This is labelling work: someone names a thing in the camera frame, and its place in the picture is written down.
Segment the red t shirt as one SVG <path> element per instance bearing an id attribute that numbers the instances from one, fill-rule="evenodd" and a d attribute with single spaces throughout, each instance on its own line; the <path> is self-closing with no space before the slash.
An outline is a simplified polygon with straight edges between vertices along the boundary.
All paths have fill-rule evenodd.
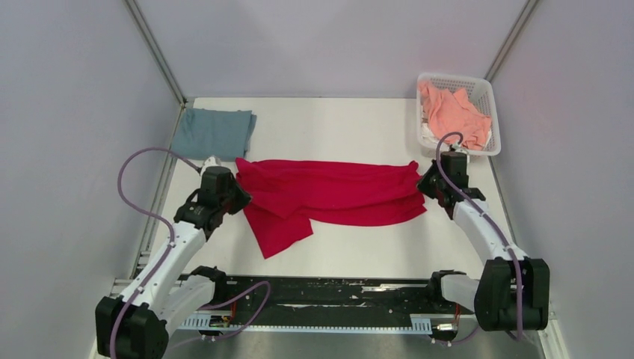
<path id="1" fill-rule="evenodd" d="M 312 222 L 356 227 L 400 224 L 425 213 L 418 163 L 236 159 L 239 185 L 252 197 L 244 215 L 264 258 L 313 234 Z"/>

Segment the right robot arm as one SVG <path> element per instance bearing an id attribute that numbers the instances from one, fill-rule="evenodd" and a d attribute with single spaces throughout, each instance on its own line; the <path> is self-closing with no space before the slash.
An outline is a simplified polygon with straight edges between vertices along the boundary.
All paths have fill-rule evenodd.
<path id="1" fill-rule="evenodd" d="M 475 314 L 484 331 L 541 331 L 549 321 L 550 268 L 506 237 L 484 194 L 470 186 L 467 165 L 466 154 L 441 151 L 417 188 L 467 235 L 484 268 L 478 280 L 459 271 L 435 272 L 428 305 L 442 313 L 457 303 Z"/>

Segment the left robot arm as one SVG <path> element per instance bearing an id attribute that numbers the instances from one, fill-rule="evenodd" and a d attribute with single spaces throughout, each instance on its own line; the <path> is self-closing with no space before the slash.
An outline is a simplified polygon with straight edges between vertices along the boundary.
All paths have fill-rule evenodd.
<path id="1" fill-rule="evenodd" d="M 221 309 L 228 288 L 212 269 L 200 267 L 184 284 L 174 286 L 193 256 L 208 242 L 225 215 L 243 210 L 251 200 L 229 168 L 207 167 L 200 187 L 178 208 L 168 224 L 162 253 L 115 298 L 104 297 L 95 309 L 96 344 L 107 358 L 162 358 L 174 331 L 204 304 Z"/>

